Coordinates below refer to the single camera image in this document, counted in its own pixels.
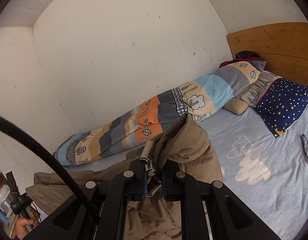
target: bed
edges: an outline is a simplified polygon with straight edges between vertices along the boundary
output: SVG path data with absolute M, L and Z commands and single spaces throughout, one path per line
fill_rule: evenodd
M 265 70 L 308 85 L 307 23 L 264 25 L 227 38 L 233 56 L 256 51 L 267 61 Z M 308 230 L 308 162 L 301 140 L 302 134 L 308 139 L 308 106 L 278 139 L 251 107 L 242 115 L 220 109 L 199 125 L 217 152 L 226 185 L 281 239 L 300 239 Z M 128 151 L 67 169 L 105 169 Z

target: pillow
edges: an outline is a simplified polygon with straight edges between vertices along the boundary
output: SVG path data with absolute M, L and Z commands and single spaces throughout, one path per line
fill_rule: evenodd
M 238 98 L 232 98 L 223 106 L 224 109 L 234 114 L 243 114 L 247 109 L 247 107 L 248 104 L 245 101 Z
M 266 61 L 261 61 L 261 60 L 253 60 L 249 61 L 249 63 L 261 73 L 263 72 L 264 67 L 266 65 Z
M 275 138 L 280 137 L 303 114 L 308 104 L 308 86 L 277 79 L 257 103 L 257 112 Z
M 240 61 L 200 76 L 178 88 L 188 107 L 188 113 L 202 120 L 214 114 L 231 98 L 238 96 L 257 80 L 259 74 L 250 63 Z
M 256 107 L 257 102 L 261 99 L 270 85 L 280 78 L 280 76 L 275 75 L 271 72 L 264 70 L 258 77 L 258 79 L 248 86 L 243 93 L 241 93 L 237 98 L 248 103 L 250 107 Z
M 248 61 L 248 62 L 251 62 L 251 61 L 254 61 L 254 60 L 263 60 L 261 58 L 260 55 L 258 55 L 256 52 L 254 51 L 249 51 L 249 50 L 243 50 L 243 51 L 240 51 L 239 53 L 237 53 L 235 55 L 235 59 L 232 59 L 230 61 L 224 61 L 220 64 L 219 68 L 221 67 L 224 67 L 226 65 L 229 65 L 229 64 L 232 64 L 234 62 L 238 62 L 238 61 Z

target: wooden headboard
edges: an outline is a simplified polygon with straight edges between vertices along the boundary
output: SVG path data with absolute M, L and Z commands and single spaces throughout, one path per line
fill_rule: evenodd
M 308 23 L 276 23 L 227 35 L 233 57 L 242 50 L 257 52 L 265 70 L 308 85 Z

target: white wall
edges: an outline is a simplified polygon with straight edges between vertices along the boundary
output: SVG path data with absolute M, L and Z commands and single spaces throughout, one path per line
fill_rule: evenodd
M 280 22 L 307 22 L 293 0 L 210 0 L 228 33 Z
M 34 26 L 38 61 L 77 131 L 231 58 L 209 0 L 54 0 Z
M 229 59 L 209 0 L 54 0 L 33 28 L 0 28 L 0 115 L 51 153 Z M 50 169 L 0 133 L 20 191 Z
M 74 127 L 38 65 L 31 28 L 0 28 L 0 115 L 53 152 Z M 0 171 L 13 171 L 21 192 L 37 171 L 50 172 L 36 155 L 0 132 Z

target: maroon cloth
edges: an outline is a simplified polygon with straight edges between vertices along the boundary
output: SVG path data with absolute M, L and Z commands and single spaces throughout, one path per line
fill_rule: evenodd
M 258 55 L 256 52 L 254 51 L 248 51 L 248 50 L 243 50 L 241 52 L 239 52 L 238 54 L 235 55 L 235 59 L 230 60 L 230 61 L 224 61 L 220 64 L 219 68 L 224 67 L 228 64 L 232 64 L 235 62 L 239 62 L 239 61 L 253 61 L 253 60 L 260 60 L 263 61 L 263 59 L 261 58 L 260 55 Z

